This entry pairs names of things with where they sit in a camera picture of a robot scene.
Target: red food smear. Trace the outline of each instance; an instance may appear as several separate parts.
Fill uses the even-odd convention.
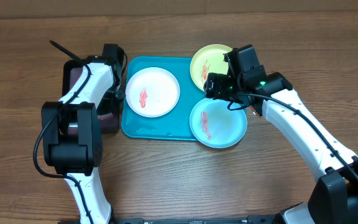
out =
[[[203,127],[203,132],[206,134],[206,138],[211,140],[211,133],[209,133],[208,129],[208,118],[205,111],[201,112],[201,125]]]
[[[208,65],[208,67],[207,67],[207,66],[206,66],[207,63],[208,63],[208,60],[205,60],[205,63],[204,63],[204,65],[203,65],[203,69],[202,69],[202,71],[201,71],[201,79],[203,80],[203,82],[205,82],[205,80],[207,79],[209,67],[211,66],[211,64],[210,64],[210,65]]]
[[[143,88],[143,90],[140,92],[140,96],[139,96],[139,103],[142,108],[146,107],[146,99],[147,99],[146,88]]]

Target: light blue plate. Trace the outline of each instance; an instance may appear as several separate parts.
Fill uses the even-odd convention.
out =
[[[191,58],[183,57],[140,56],[129,63],[127,83],[136,72],[144,68],[163,68],[178,80],[180,97],[174,109],[157,118],[146,118],[135,113],[124,100],[121,128],[126,135],[132,138],[197,140],[189,127],[189,117],[194,105],[205,94],[191,80],[190,62]]]
[[[190,114],[190,128],[197,140],[213,148],[225,148],[239,142],[247,131],[244,110],[229,111],[229,102],[203,99]],[[240,105],[233,103],[232,108]]]

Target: wooden surface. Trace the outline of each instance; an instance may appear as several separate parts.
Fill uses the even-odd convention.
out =
[[[358,0],[0,0],[0,19],[353,10]]]
[[[358,153],[358,11],[0,20],[0,223],[74,220],[64,181],[34,169],[40,109],[59,99],[69,59],[118,43],[138,55],[191,57],[207,44],[253,44],[310,111]],[[104,136],[101,179],[119,218],[239,217],[307,201],[310,171],[283,135],[248,111],[243,140],[215,151],[198,142]],[[39,161],[47,171],[42,153]]]

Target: teal tray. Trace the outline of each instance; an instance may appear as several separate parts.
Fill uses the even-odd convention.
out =
[[[191,80],[190,62],[191,58],[184,57],[140,56],[129,63],[127,84],[136,72],[144,68],[163,68],[177,78],[180,97],[174,109],[158,118],[145,118],[138,115],[124,100],[121,128],[126,135],[146,139],[197,140],[191,132],[189,117],[194,105],[205,98],[205,93]]]

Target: black cable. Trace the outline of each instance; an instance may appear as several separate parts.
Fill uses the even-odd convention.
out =
[[[59,110],[49,119],[48,123],[45,125],[45,127],[41,130],[40,134],[38,135],[38,138],[35,142],[35,145],[34,145],[34,151],[33,151],[33,155],[32,155],[32,158],[33,158],[33,162],[34,162],[34,166],[35,168],[37,169],[37,171],[46,176],[46,177],[51,177],[51,178],[64,178],[64,179],[69,179],[71,181],[74,182],[75,184],[75,187],[78,188],[78,191],[80,193],[80,197],[81,197],[81,201],[82,201],[82,204],[84,206],[84,209],[85,209],[85,213],[86,213],[86,216],[89,218],[89,222],[91,224],[93,224],[93,219],[92,219],[92,216],[91,216],[91,213],[90,211],[88,210],[88,206],[86,205],[86,202],[85,202],[85,196],[84,196],[84,193],[82,191],[82,188],[80,187],[80,182],[77,181],[75,178],[73,177],[70,177],[70,176],[67,176],[67,175],[57,175],[57,174],[48,174],[46,172],[44,172],[41,167],[39,166],[38,164],[38,161],[37,161],[37,152],[38,152],[38,147],[40,145],[40,142],[41,142],[41,139],[43,138],[43,136],[45,135],[45,132],[46,130],[49,128],[50,124],[52,123],[52,121],[54,119],[57,118],[57,116],[59,115],[59,113],[64,109],[64,107],[66,107],[66,105],[69,105],[79,94],[79,92],[81,92],[81,90],[85,87],[86,83],[88,82],[88,80],[91,78],[91,69],[89,68],[89,66],[87,64],[84,64],[83,61],[78,57],[76,56],[75,54],[71,53],[69,50],[65,49],[64,47],[62,47],[61,45],[57,44],[56,42],[50,40],[49,41],[53,46],[55,46],[57,49],[61,50],[63,53],[67,54],[70,58],[72,58],[73,60],[75,60],[77,63],[79,64],[83,64],[86,69],[88,70],[88,74],[86,76],[86,79],[85,81],[81,84],[81,86],[79,87],[79,89],[77,91],[74,92],[73,96],[68,99],[60,108]]]
[[[125,56],[125,65],[124,65],[124,68],[122,68],[121,76],[124,74],[125,69],[127,68],[127,64],[128,64],[128,55],[125,52],[124,52],[124,56]]]
[[[294,112],[294,114],[297,114],[301,118],[303,118],[304,121],[306,121],[310,125],[310,127],[316,132],[316,134],[321,138],[321,140],[323,140],[323,142],[325,143],[325,145],[327,145],[328,149],[332,152],[332,154],[334,154],[335,157],[339,160],[339,162],[341,162],[343,164],[343,166],[352,174],[352,176],[356,179],[356,182],[358,183],[358,175],[349,166],[349,164],[341,157],[341,155],[339,155],[339,153],[333,148],[333,146],[328,142],[328,140],[324,137],[324,135],[320,132],[320,130],[313,124],[313,122],[311,122],[310,119],[308,117],[306,117],[300,110],[297,110],[297,109],[293,108],[292,106],[290,106],[280,100],[276,100],[275,98],[272,98],[272,97],[253,94],[253,93],[241,93],[241,95],[242,96],[258,97],[258,98],[262,98],[265,100],[271,100],[275,103],[278,103],[278,104],[292,110]]]
[[[231,101],[230,103],[229,103],[229,105],[227,106],[227,109],[229,110],[229,111],[235,111],[235,110],[244,110],[244,109],[246,109],[247,107],[248,107],[248,105],[244,105],[244,106],[241,106],[241,107],[239,107],[239,108],[234,108],[234,109],[232,109],[231,108],[231,105],[234,103],[234,101]]]

